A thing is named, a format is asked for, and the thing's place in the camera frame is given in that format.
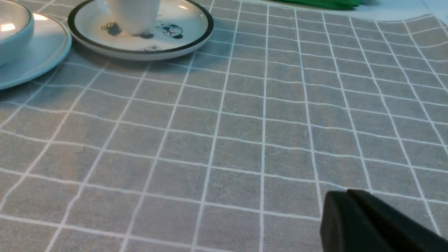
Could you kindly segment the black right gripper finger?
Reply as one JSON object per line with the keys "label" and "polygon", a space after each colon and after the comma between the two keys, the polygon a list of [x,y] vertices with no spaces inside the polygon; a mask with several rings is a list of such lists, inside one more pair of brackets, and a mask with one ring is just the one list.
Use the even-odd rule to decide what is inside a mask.
{"label": "black right gripper finger", "polygon": [[326,193],[325,252],[446,252],[447,240],[365,190]]}

